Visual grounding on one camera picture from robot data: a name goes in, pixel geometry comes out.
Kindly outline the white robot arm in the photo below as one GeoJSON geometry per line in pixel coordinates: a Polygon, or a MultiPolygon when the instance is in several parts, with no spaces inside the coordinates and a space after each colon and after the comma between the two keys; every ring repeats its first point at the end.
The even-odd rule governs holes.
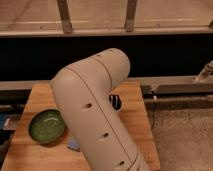
{"type": "Polygon", "coordinates": [[[129,72],[128,56],[110,48],[65,66],[52,80],[56,106],[93,171],[151,171],[109,101],[129,72]]]}

